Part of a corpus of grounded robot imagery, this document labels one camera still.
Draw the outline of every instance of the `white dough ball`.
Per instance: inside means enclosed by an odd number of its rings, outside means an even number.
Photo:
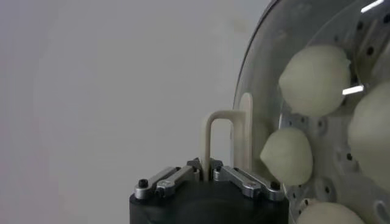
[[[297,224],[364,224],[353,211],[337,203],[310,205],[299,216]]]
[[[356,106],[348,143],[362,172],[390,192],[390,82],[378,85]]]
[[[271,174],[287,185],[309,180],[313,157],[305,134],[296,128],[282,128],[268,138],[260,154]]]
[[[335,111],[350,86],[350,61],[334,46],[311,46],[296,53],[279,78],[293,113],[324,116]]]

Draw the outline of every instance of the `screw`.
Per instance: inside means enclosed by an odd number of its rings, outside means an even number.
[[[279,191],[280,190],[280,184],[276,183],[275,181],[272,181],[271,182],[271,189]]]
[[[138,181],[138,187],[140,187],[140,188],[146,188],[147,187],[147,179],[140,179],[139,181]]]

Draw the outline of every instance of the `bolt head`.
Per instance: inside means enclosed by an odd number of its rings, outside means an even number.
[[[138,181],[138,187],[146,188],[148,186],[147,179],[140,179]]]

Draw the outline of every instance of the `white foam ball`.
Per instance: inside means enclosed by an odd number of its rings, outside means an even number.
[[[297,224],[364,224],[353,211],[337,203],[310,205],[299,216]]]
[[[282,95],[294,113],[324,116],[335,111],[350,86],[350,61],[335,46],[311,46],[296,53],[279,78]]]
[[[296,128],[281,128],[267,139],[260,159],[271,174],[287,185],[309,180],[313,157],[305,134]]]
[[[348,143],[362,172],[390,192],[390,82],[378,85],[356,106]]]

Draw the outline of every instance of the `hole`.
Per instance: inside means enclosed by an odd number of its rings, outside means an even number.
[[[345,98],[342,102],[341,102],[341,106],[345,106],[347,105],[347,98]]]
[[[358,77],[356,75],[351,75],[351,84],[358,83]]]
[[[375,208],[377,210],[379,218],[382,219],[382,221],[384,221],[385,223],[390,223],[390,216],[387,213],[384,204],[378,203]]]
[[[367,49],[366,54],[367,54],[368,56],[371,56],[373,53],[374,53],[374,48],[373,48],[373,47],[369,47],[369,48]]]
[[[351,155],[351,153],[348,153],[348,154],[347,154],[347,160],[349,160],[349,161],[352,160],[352,155]]]
[[[361,30],[363,29],[363,22],[362,21],[359,21],[358,22],[358,26],[356,27],[357,30]]]
[[[383,17],[383,23],[389,23],[390,22],[390,13],[386,14],[385,17]]]

